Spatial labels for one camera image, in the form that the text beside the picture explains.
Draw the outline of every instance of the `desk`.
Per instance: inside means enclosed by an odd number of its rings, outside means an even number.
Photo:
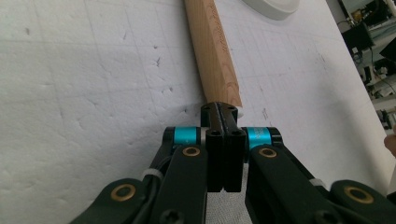
[[[385,193],[394,158],[326,2],[301,0],[285,21],[217,4],[239,125],[277,127],[328,187],[353,179]],[[199,124],[181,0],[5,0],[0,27],[1,223],[70,221],[111,181],[139,178],[166,126]]]

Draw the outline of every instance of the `skin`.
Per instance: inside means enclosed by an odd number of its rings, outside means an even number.
[[[388,135],[384,139],[384,144],[387,149],[396,157],[396,125],[393,126],[393,134]]]

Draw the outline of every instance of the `wooden stick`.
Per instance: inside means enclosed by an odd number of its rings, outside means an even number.
[[[213,0],[185,0],[192,44],[208,103],[242,106],[230,51]]]

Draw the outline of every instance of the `white round object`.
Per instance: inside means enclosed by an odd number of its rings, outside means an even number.
[[[300,0],[243,0],[263,16],[276,21],[285,20],[295,12]]]

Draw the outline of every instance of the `blue joint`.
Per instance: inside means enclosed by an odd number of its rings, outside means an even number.
[[[174,135],[175,145],[196,145],[197,127],[176,127]]]
[[[267,128],[247,127],[249,150],[259,145],[272,145],[270,131]]]

